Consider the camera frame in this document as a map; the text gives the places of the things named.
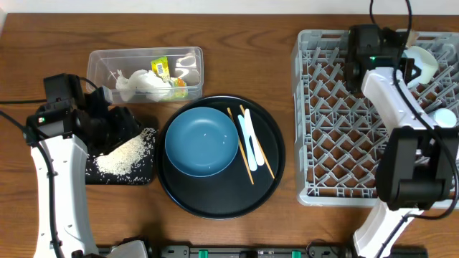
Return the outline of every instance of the white knife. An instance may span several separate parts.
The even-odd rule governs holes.
[[[257,170],[257,163],[255,162],[255,157],[253,155],[252,147],[250,147],[249,137],[250,135],[245,130],[245,119],[241,115],[238,115],[239,123],[241,125],[242,134],[244,135],[245,140],[245,149],[247,150],[247,162],[249,163],[249,168],[251,171]]]
[[[255,130],[253,129],[252,118],[250,117],[250,110],[245,110],[245,130],[252,138],[253,150],[255,152],[255,160],[259,166],[265,165],[265,159],[261,153],[260,145],[258,144],[257,136],[255,135]]]

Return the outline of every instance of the blue bowl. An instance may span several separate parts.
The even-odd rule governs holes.
[[[238,149],[237,129],[224,113],[210,107],[187,110],[166,132],[166,154],[189,176],[212,176],[224,170]]]

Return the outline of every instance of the chopstick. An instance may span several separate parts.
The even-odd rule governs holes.
[[[235,120],[232,118],[231,109],[228,107],[227,110],[228,110],[229,118],[231,118],[232,122],[236,125]],[[245,168],[247,169],[247,172],[249,173],[250,182],[252,182],[252,185],[253,185],[254,183],[253,183],[252,172],[250,172],[249,164],[247,163],[247,158],[245,157],[244,148],[242,147],[242,143],[241,143],[241,139],[239,138],[239,134],[237,135],[237,140],[239,141],[239,148],[241,149],[242,158],[244,158]]]
[[[242,105],[239,105],[239,107],[241,108],[242,114],[245,115],[245,109],[244,109],[244,107],[243,107]],[[265,151],[263,151],[263,147],[261,146],[260,141],[258,140],[258,138],[257,138],[257,143],[258,143],[258,145],[259,145],[259,147],[260,147],[261,153],[263,154],[263,158],[265,159],[266,166],[268,166],[268,169],[269,169],[269,171],[270,171],[270,173],[271,173],[271,176],[272,176],[273,179],[274,179],[273,170],[271,170],[270,163],[268,162],[268,159],[266,158]]]

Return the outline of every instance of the wooden table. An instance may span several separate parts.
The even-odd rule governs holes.
[[[377,16],[380,26],[406,27],[405,16]],[[199,46],[204,95],[248,97],[276,119],[287,161],[274,195],[238,219],[212,221],[180,209],[155,180],[148,186],[87,186],[98,244],[146,234],[155,244],[303,246],[321,238],[344,242],[369,209],[306,207],[296,200],[294,112],[290,53],[302,29],[347,29],[363,16],[9,14],[0,38],[0,100],[44,98],[42,79],[62,72],[86,75],[97,49]],[[459,32],[458,16],[416,16],[414,29]],[[163,125],[184,103],[129,105]],[[2,105],[22,123],[38,105]],[[0,257],[31,257],[38,230],[37,180],[22,134],[0,118]],[[398,244],[424,244],[431,257],[459,253],[459,212],[442,221],[414,221]]]

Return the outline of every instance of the clear plastic container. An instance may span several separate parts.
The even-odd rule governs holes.
[[[181,78],[186,82],[186,87],[155,88],[148,91],[116,89],[118,70],[122,71],[124,77],[129,78],[135,71],[151,70],[151,61],[164,56],[167,57],[171,77]],[[159,102],[195,100],[202,96],[204,83],[202,49],[199,47],[161,47],[97,50],[89,56],[87,78],[98,87],[106,86],[110,89],[115,104],[155,102],[148,95],[164,92],[167,92],[167,95]],[[92,92],[94,87],[87,83],[86,90]],[[132,95],[132,97],[127,100],[126,95]]]

